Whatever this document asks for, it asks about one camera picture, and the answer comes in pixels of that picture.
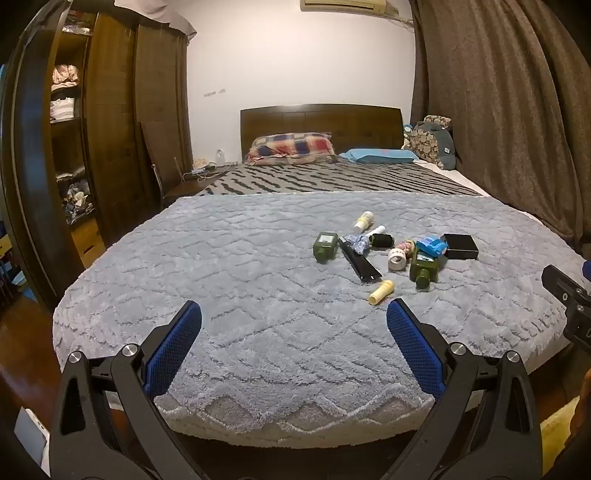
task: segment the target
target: scattered objects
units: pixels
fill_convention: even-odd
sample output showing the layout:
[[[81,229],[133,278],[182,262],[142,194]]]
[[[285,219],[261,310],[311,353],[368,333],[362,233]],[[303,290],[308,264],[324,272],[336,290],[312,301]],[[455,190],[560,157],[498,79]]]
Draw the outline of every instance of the scattered objects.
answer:
[[[427,236],[417,242],[417,248],[432,257],[440,257],[447,251],[447,243],[440,238]]]
[[[312,247],[315,259],[323,263],[334,258],[338,242],[339,236],[336,233],[322,232]]]
[[[372,212],[365,212],[361,215],[353,227],[353,233],[359,235],[365,232],[369,226],[374,222],[375,216]]]
[[[73,225],[78,218],[95,209],[88,195],[90,195],[88,181],[81,180],[70,185],[66,197],[62,199],[68,225]]]
[[[385,233],[375,233],[369,237],[369,243],[374,248],[392,248],[394,237]]]
[[[430,283],[437,281],[439,273],[439,260],[431,255],[415,250],[410,264],[410,279],[418,288],[429,288]]]
[[[470,235],[456,235],[446,233],[441,237],[448,244],[445,256],[455,260],[476,260],[478,259],[478,247]]]
[[[91,35],[91,29],[94,27],[95,22],[96,14],[71,9],[66,17],[66,24],[61,30],[77,35]]]
[[[379,288],[368,297],[369,304],[377,305],[393,291],[394,282],[392,280],[383,281]]]
[[[393,248],[388,254],[388,268],[391,271],[401,271],[406,268],[407,255],[404,250],[400,248]]]
[[[350,242],[345,240],[343,237],[340,237],[339,245],[340,249],[345,254],[345,257],[347,260],[349,260],[349,263],[353,267],[353,270],[355,270],[355,273],[357,273],[357,276],[362,282],[372,283],[382,278],[382,274],[377,271],[371,263],[369,263],[367,258],[353,251]]]

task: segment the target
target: cable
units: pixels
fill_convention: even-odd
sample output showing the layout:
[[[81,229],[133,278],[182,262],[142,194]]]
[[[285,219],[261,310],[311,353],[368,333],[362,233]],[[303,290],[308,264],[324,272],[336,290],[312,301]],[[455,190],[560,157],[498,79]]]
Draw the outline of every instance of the cable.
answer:
[[[388,17],[388,21],[393,24],[402,24],[406,30],[414,33],[414,21],[412,18],[403,18],[400,15],[392,15]]]
[[[214,171],[212,172],[210,175],[201,175],[199,173],[194,174],[193,172],[187,172],[187,173],[183,173],[183,181],[185,181],[185,175],[191,175],[193,178],[193,180],[196,178],[198,183],[201,183],[207,179],[213,179],[217,176],[222,176],[224,175],[228,170],[230,170],[230,167],[232,167],[232,165],[226,165],[226,169],[224,171]]]

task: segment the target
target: yellow cloth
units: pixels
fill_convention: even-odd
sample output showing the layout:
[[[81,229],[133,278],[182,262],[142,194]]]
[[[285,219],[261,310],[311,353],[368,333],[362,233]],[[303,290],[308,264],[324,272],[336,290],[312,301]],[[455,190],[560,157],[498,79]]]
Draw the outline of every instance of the yellow cloth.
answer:
[[[556,457],[564,450],[564,444],[570,436],[570,421],[578,403],[579,398],[577,397],[541,425],[544,475],[548,473],[554,465]]]

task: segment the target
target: wardrobe door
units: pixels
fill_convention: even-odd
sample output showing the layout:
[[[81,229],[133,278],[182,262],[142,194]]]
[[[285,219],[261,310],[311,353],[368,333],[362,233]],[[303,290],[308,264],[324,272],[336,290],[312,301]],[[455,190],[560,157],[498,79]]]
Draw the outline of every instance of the wardrobe door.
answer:
[[[150,216],[150,186],[138,162],[134,129],[135,29],[99,14],[86,73],[90,179],[99,226],[112,245]]]
[[[137,36],[136,121],[163,122],[170,161],[176,161],[182,171],[189,171],[193,160],[188,150],[190,147],[189,115],[186,107],[187,37],[163,25],[152,24],[140,25]],[[141,141],[138,141],[138,148],[145,153]]]
[[[68,7],[57,1],[44,6],[0,68],[2,219],[27,282],[50,312],[84,271],[51,153],[51,74]]]

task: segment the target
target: black cylinder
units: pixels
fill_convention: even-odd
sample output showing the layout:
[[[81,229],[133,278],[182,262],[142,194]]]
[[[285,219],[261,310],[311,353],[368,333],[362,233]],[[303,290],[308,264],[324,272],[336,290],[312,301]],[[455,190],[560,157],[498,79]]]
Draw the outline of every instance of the black cylinder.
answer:
[[[394,237],[384,233],[376,233],[369,237],[369,243],[374,248],[392,248],[394,246]]]

